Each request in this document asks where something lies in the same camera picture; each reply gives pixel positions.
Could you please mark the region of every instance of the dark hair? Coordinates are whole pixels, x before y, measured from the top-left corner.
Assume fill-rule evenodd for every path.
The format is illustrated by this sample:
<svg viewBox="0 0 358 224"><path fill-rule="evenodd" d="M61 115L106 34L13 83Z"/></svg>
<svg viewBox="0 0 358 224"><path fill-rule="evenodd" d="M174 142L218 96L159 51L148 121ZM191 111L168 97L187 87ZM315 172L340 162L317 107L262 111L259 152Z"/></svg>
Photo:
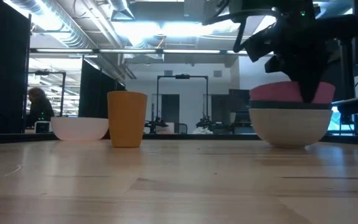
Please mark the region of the dark hair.
<svg viewBox="0 0 358 224"><path fill-rule="evenodd" d="M28 93L29 93L29 96L31 96L35 100L41 100L41 99L47 98L47 95L45 94L45 92L38 87L30 89Z"/></svg>

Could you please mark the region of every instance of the fluorescent light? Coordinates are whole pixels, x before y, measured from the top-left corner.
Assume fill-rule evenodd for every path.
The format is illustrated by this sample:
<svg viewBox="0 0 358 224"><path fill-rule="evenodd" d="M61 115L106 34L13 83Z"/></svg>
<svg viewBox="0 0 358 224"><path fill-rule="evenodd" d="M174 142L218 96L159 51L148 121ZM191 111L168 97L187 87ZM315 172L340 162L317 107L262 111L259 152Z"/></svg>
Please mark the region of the fluorescent light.
<svg viewBox="0 0 358 224"><path fill-rule="evenodd" d="M97 55L84 55L84 58L98 58ZM69 55L68 58L82 58L82 55Z"/></svg>
<svg viewBox="0 0 358 224"><path fill-rule="evenodd" d="M155 54L154 49L103 49L101 53L119 53L119 54Z"/></svg>
<svg viewBox="0 0 358 224"><path fill-rule="evenodd" d="M168 54L219 54L221 53L220 50L179 50L179 49L172 49L172 50L163 50L164 53Z"/></svg>
<svg viewBox="0 0 358 224"><path fill-rule="evenodd" d="M202 26L199 22L166 22L162 34L168 37L197 37L212 33L211 26Z"/></svg>
<svg viewBox="0 0 358 224"><path fill-rule="evenodd" d="M160 33L160 25L156 22L112 22L118 35L126 37L152 37Z"/></svg>
<svg viewBox="0 0 358 224"><path fill-rule="evenodd" d="M39 53L92 53L92 49L37 49Z"/></svg>
<svg viewBox="0 0 358 224"><path fill-rule="evenodd" d="M266 29L268 26L272 25L276 22L276 18L273 16L265 16L264 19L262 19L262 22L260 22L258 28L254 31L254 34Z"/></svg>
<svg viewBox="0 0 358 224"><path fill-rule="evenodd" d="M234 55L248 55L247 51L246 50L240 50L240 52L238 53L235 53L234 51L232 50L228 50L227 51L227 54L234 54Z"/></svg>

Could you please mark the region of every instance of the black partition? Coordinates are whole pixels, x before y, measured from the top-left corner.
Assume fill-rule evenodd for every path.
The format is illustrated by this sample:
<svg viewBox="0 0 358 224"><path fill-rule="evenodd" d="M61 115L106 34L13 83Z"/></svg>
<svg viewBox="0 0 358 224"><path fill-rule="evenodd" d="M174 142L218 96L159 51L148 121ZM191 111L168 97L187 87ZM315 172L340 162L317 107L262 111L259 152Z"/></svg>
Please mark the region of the black partition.
<svg viewBox="0 0 358 224"><path fill-rule="evenodd" d="M230 112L247 110L249 107L249 90L229 90L229 109Z"/></svg>
<svg viewBox="0 0 358 224"><path fill-rule="evenodd" d="M0 0L0 133L21 133L30 22Z"/></svg>
<svg viewBox="0 0 358 224"><path fill-rule="evenodd" d="M108 118L107 93L124 91L117 80L94 68L86 60L82 62L80 106L78 116L85 118Z"/></svg>

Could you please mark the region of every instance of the table surface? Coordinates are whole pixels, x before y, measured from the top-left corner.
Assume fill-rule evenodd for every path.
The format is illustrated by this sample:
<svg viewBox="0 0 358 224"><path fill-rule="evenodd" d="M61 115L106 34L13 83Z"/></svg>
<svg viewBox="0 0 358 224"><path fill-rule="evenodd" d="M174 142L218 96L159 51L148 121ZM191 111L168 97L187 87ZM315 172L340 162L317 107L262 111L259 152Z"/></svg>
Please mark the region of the table surface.
<svg viewBox="0 0 358 224"><path fill-rule="evenodd" d="M358 224L358 146L0 144L2 223Z"/></svg>

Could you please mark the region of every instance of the pink sponge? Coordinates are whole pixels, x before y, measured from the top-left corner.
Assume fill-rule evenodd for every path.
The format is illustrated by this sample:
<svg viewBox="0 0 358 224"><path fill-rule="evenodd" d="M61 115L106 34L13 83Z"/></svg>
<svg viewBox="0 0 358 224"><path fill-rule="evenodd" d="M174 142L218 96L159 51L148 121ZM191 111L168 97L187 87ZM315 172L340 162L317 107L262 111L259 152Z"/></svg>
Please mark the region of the pink sponge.
<svg viewBox="0 0 358 224"><path fill-rule="evenodd" d="M320 82L312 103L331 103L335 86ZM251 100L303 102L298 82L278 82L258 86L250 91Z"/></svg>

